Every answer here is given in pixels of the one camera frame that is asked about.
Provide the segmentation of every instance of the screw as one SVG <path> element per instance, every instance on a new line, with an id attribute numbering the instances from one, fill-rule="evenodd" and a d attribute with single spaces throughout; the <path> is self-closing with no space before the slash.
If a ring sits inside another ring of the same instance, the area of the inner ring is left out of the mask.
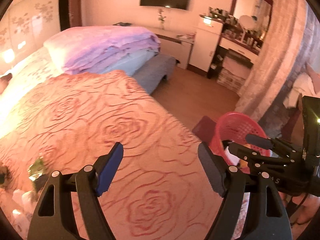
<path id="1" fill-rule="evenodd" d="M 51 176 L 55 178 L 55 177 L 57 177 L 59 174 L 60 174 L 59 171 L 54 171 L 53 173 L 51 173 Z"/>
<path id="2" fill-rule="evenodd" d="M 262 177 L 264 177 L 265 179 L 269 178 L 269 174 L 267 172 L 263 172 L 261 173 Z"/>
<path id="3" fill-rule="evenodd" d="M 92 165 L 85 166 L 83 170 L 86 172 L 92 171 Z"/>
<path id="4" fill-rule="evenodd" d="M 231 172 L 237 172 L 238 171 L 238 168 L 236 166 L 230 166 L 229 167 L 229 171 Z"/>

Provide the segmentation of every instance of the orange bedspread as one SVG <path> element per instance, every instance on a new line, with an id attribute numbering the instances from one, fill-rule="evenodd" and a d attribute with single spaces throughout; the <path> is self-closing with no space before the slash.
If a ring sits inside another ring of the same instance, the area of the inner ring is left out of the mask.
<path id="1" fill-rule="evenodd" d="M 37 85 L 1 132 L 11 190 L 32 189 L 27 168 L 39 156 L 49 171 L 66 174 L 121 142 L 124 158 L 99 198 L 118 240 L 203 240 L 221 204 L 197 157 L 198 138 L 122 71 L 63 74 Z M 73 200 L 80 235 L 87 237 L 76 195 Z M 0 205 L 13 223 L 8 198 Z"/>

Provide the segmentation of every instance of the laundry basket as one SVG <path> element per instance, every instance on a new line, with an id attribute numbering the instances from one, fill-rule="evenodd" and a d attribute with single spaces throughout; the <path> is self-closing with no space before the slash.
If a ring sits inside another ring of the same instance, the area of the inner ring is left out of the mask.
<path id="1" fill-rule="evenodd" d="M 249 133 L 263 138 L 267 137 L 260 125 L 247 115 L 238 112 L 226 113 L 218 119 L 215 134 L 209 144 L 209 147 L 214 154 L 222 156 L 228 165 L 232 165 L 224 152 L 222 141 L 232 140 L 244 145 L 247 144 L 245 137 Z M 252 145 L 251 148 L 254 151 L 259 151 L 261 155 L 271 156 L 269 150 L 265 150 L 254 145 Z M 249 168 L 245 168 L 243 171 L 248 172 Z"/>

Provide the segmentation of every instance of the gray upholstered bed base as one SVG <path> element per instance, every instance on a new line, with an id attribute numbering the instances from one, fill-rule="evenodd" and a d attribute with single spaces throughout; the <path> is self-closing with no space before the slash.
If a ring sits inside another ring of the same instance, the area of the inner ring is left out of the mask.
<path id="1" fill-rule="evenodd" d="M 148 60 L 132 77 L 150 95 L 164 77 L 167 80 L 171 77 L 175 65 L 174 57 L 159 53 Z"/>

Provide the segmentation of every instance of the brick-patterned box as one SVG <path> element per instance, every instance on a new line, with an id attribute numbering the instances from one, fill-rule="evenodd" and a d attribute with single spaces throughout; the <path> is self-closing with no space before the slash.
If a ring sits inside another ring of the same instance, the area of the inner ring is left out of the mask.
<path id="1" fill-rule="evenodd" d="M 238 90 L 244 85 L 245 79 L 233 75 L 230 71 L 223 68 L 219 74 L 217 83 L 234 92 L 238 92 Z"/>

